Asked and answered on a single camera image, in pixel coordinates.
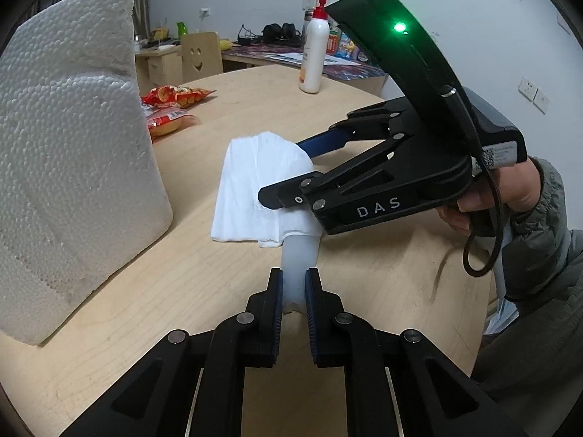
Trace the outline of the grey jacket right forearm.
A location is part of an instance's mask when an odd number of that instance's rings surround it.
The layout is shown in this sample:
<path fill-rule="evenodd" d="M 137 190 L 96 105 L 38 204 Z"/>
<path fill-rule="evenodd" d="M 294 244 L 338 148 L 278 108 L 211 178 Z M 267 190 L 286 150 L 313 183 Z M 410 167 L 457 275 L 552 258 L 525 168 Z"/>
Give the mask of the grey jacket right forearm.
<path fill-rule="evenodd" d="M 473 380 L 491 398 L 562 385 L 582 371 L 582 233 L 567 226 L 561 176 L 533 161 L 537 205 L 512 216 L 502 251 L 506 298 L 519 317 L 480 350 Z"/>

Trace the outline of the person's right hand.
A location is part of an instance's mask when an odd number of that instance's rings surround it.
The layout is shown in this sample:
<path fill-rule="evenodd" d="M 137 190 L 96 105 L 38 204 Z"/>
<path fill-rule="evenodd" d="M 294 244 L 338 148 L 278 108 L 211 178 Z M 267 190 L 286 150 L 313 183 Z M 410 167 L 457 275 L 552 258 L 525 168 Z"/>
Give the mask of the person's right hand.
<path fill-rule="evenodd" d="M 501 202 L 513 213 L 529 212 L 540 200 L 541 175 L 533 158 L 493 174 Z M 458 200 L 458 207 L 437 208 L 439 217 L 455 232 L 468 236 L 472 231 L 469 212 L 489 210 L 495 205 L 493 194 L 485 180 L 477 181 Z"/>

